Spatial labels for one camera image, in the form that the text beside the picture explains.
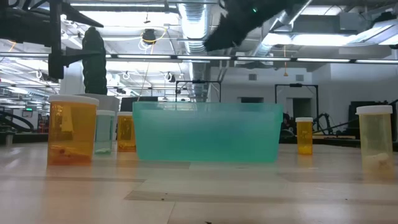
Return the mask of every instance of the ceiling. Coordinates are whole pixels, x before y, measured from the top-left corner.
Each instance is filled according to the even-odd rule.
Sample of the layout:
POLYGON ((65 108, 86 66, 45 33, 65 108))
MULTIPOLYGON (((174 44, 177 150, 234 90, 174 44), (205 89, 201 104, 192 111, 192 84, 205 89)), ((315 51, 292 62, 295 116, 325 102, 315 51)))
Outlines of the ceiling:
MULTIPOLYGON (((105 48, 109 54, 149 54, 151 48, 143 49, 141 43, 141 34, 144 29, 155 29, 155 34, 160 38, 153 46, 153 54, 186 54, 187 49, 185 42, 187 38, 184 36, 182 29, 182 18, 177 13, 164 13, 164 12, 152 12, 153 10, 137 11, 137 7, 126 7, 121 4, 132 4, 148 2, 148 4, 159 4, 162 6, 164 1, 143 1, 143 0, 123 0, 117 1, 81 1, 71 0, 69 1, 72 6, 76 9, 84 9, 81 12, 86 16, 102 23, 104 28, 98 29, 105 42, 105 48), (90 7, 82 6, 82 3, 88 3, 90 7)), ((168 0, 171 6, 174 3, 180 2, 206 2, 215 3, 215 0, 168 0)), ((396 3, 396 1, 390 0, 367 0, 367 1, 343 1, 343 0, 313 0, 311 5, 307 7, 301 15, 313 15, 313 16, 335 16, 345 12, 352 12, 359 15, 367 15, 380 7, 390 6, 396 3)), ((209 13, 209 28, 210 31, 217 28, 220 14, 223 12, 217 4, 207 4, 210 8, 209 13)), ((253 30, 248 34, 246 40, 241 46, 230 51, 217 51, 211 52, 211 54, 246 54, 249 55, 256 47, 262 42, 263 38, 268 33, 267 29, 271 24, 264 23, 263 28, 253 30)), ((63 40, 62 47, 81 48, 82 34, 88 29, 88 26, 78 24, 65 20, 62 17, 62 30, 63 40)), ((14 44, 10 40, 0 40, 0 52, 43 52, 50 53, 48 47, 41 45, 23 43, 14 44)), ((367 45, 362 47, 328 47, 328 46, 302 46, 295 44, 288 45, 275 45, 271 48, 271 55, 274 57, 311 57, 311 58, 384 58, 390 54, 388 46, 381 45, 367 45)), ((219 65, 217 63, 211 63, 211 78, 218 78, 219 65)), ((232 85, 238 85, 243 81, 246 81, 247 77, 239 76, 242 72, 249 74, 252 71, 245 68, 234 68, 231 64, 227 69, 224 82, 232 85)), ((298 73, 308 74, 313 69, 319 67, 320 64, 313 63, 291 63, 289 64, 290 69, 297 69, 298 73)), ((53 87, 44 88, 44 85, 48 85, 42 80, 38 70, 42 72, 47 71, 47 61, 45 60, 23 60, 22 58, 4 58, 0 63, 0 78, 7 80, 8 83, 15 83, 17 85, 30 85, 34 87, 21 87, 24 91, 11 92, 9 88, 2 88, 2 95, 9 98, 21 97, 21 98, 34 98, 33 101, 42 100, 43 110, 46 111, 45 99, 47 96, 56 94, 59 92, 59 84, 52 84, 53 87)), ((275 62, 269 67, 257 68, 256 72, 271 73, 271 76, 267 78, 261 78, 261 82, 257 82, 256 85, 265 85, 266 83, 272 83, 272 79, 277 80, 280 69, 285 67, 285 63, 275 62)), ((165 79, 165 75, 171 73, 175 75, 176 80, 191 80, 192 76, 190 71, 189 62, 180 63, 159 63, 152 62, 148 65, 147 62, 107 62, 107 79, 108 85, 118 85, 120 88, 126 86, 140 87, 143 84, 145 86, 153 86, 159 88, 158 90, 144 90, 142 95, 158 95, 158 96, 172 96, 174 90, 172 89, 175 84, 169 83, 165 79)), ((187 85, 188 91, 183 91, 182 97, 188 97, 192 94, 193 87, 187 85)), ((109 89, 110 95, 115 96, 126 96, 116 92, 116 89, 109 89)), ((127 95, 139 95, 140 90, 133 90, 127 93, 127 95)), ((1 105, 16 105, 26 104, 28 100, 12 100, 8 99, 0 101, 1 105)))

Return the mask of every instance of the teal plastic container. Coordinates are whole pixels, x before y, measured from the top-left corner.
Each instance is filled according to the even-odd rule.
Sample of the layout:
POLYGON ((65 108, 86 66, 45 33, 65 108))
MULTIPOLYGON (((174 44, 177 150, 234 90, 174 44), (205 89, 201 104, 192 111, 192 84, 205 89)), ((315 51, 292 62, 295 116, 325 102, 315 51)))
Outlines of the teal plastic container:
POLYGON ((142 160, 274 162, 282 106, 252 103, 133 105, 142 160))
POLYGON ((95 127, 94 154, 111 154, 114 111, 98 110, 95 127))

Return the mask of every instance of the black frame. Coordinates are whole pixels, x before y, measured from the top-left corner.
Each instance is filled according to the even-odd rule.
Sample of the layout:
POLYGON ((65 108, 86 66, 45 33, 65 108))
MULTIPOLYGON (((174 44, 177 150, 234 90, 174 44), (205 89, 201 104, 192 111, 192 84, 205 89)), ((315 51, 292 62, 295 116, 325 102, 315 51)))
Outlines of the black frame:
POLYGON ((221 103, 221 82, 220 81, 201 81, 201 80, 193 80, 193 81, 175 81, 175 102, 177 102, 178 96, 178 84, 179 83, 192 83, 192 84, 204 84, 204 83, 218 83, 220 86, 220 97, 219 101, 221 103))
MULTIPOLYGON (((306 84, 301 84, 301 83, 296 83, 296 84, 275 84, 275 104, 278 102, 278 96, 277 96, 277 87, 278 86, 289 86, 291 88, 301 88, 303 86, 312 86, 315 87, 316 91, 316 101, 317 101, 317 117, 319 117, 319 95, 318 95, 318 85, 306 85, 306 84)), ((317 129, 320 130, 319 122, 317 122, 317 129)))

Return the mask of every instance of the translucent plastic bin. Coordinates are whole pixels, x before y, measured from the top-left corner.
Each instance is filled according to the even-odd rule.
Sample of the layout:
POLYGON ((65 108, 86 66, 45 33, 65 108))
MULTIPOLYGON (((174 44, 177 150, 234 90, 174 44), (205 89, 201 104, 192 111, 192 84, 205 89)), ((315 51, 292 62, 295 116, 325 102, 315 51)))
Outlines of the translucent plastic bin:
POLYGON ((363 169, 393 172, 392 106, 362 106, 356 109, 356 114, 359 115, 363 169))
POLYGON ((312 155, 312 118, 296 118, 297 153, 312 155))
POLYGON ((114 111, 98 110, 95 127, 95 154, 111 154, 114 111))
POLYGON ((52 95, 47 165, 89 165, 93 155, 96 108, 94 98, 52 95))
POLYGON ((136 152, 132 112, 118 113, 118 152, 136 152))
POLYGON ((143 160, 277 159, 281 105, 137 102, 133 115, 137 153, 143 160))

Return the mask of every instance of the ductwork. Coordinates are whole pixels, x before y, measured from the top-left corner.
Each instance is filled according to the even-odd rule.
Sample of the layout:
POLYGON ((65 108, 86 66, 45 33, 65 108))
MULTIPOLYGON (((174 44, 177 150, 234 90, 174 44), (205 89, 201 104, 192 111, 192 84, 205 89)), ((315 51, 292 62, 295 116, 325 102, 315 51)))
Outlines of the ductwork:
MULTIPOLYGON (((181 26, 184 38, 202 39, 208 35, 209 28, 209 5, 207 4, 179 4, 178 9, 181 14, 181 26)), ((207 54, 203 42, 185 42, 187 54, 204 55, 207 54)), ((208 63, 189 63, 191 80, 209 80, 208 63)), ((194 84, 192 93, 197 102, 206 101, 209 85, 194 84)))
MULTIPOLYGON (((278 15, 273 17, 270 21, 272 25, 269 30, 278 29, 283 26, 292 26, 294 21, 298 18, 299 15, 304 11, 304 9, 312 2, 312 0, 305 0, 302 4, 296 4, 292 8, 283 10, 278 15)), ((254 57, 264 57, 269 54, 273 45, 267 45, 265 42, 266 37, 262 40, 262 42, 256 47, 256 49, 252 52, 252 56, 254 57)))

